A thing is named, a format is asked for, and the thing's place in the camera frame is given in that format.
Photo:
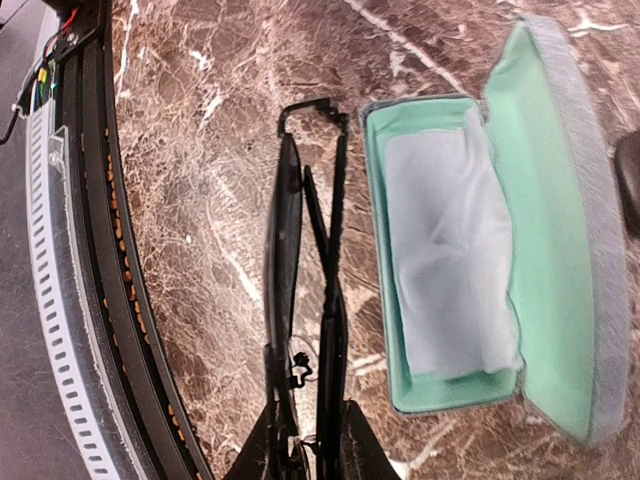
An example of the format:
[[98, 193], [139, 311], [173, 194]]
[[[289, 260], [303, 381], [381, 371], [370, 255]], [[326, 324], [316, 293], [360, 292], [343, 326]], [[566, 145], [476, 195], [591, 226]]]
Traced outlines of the black hard glasses case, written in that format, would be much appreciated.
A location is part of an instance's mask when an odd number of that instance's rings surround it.
[[623, 137], [614, 154], [614, 169], [618, 180], [622, 209], [627, 229], [639, 236], [639, 161], [640, 132]]

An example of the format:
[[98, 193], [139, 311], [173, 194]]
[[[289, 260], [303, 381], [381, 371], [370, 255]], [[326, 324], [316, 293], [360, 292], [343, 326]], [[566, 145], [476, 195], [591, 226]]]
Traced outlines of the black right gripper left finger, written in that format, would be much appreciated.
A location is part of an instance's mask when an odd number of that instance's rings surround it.
[[299, 479], [300, 439], [294, 408], [268, 403], [224, 479]]

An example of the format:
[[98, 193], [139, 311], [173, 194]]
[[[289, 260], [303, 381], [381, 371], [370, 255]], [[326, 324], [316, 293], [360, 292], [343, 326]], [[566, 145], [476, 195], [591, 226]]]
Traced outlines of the black frame sunglasses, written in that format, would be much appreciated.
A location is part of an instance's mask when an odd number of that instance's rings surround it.
[[[291, 123], [299, 113], [335, 133], [329, 210]], [[343, 479], [347, 313], [339, 280], [349, 117], [329, 98], [284, 107], [267, 216], [266, 469], [270, 479]]]

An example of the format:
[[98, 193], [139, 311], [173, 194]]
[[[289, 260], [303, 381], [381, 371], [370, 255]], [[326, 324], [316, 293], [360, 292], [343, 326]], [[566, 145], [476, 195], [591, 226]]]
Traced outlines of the blue textured glasses case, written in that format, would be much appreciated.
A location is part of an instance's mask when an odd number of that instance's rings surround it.
[[520, 17], [482, 101], [373, 102], [361, 127], [393, 408], [522, 394], [577, 442], [615, 435], [630, 364], [625, 235], [559, 25]]

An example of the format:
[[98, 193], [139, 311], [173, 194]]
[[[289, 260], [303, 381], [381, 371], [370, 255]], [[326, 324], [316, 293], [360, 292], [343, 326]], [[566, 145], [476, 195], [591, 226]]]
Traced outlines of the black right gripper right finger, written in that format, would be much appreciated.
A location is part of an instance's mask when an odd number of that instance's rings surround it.
[[356, 401], [342, 401], [320, 433], [320, 479], [400, 478]]

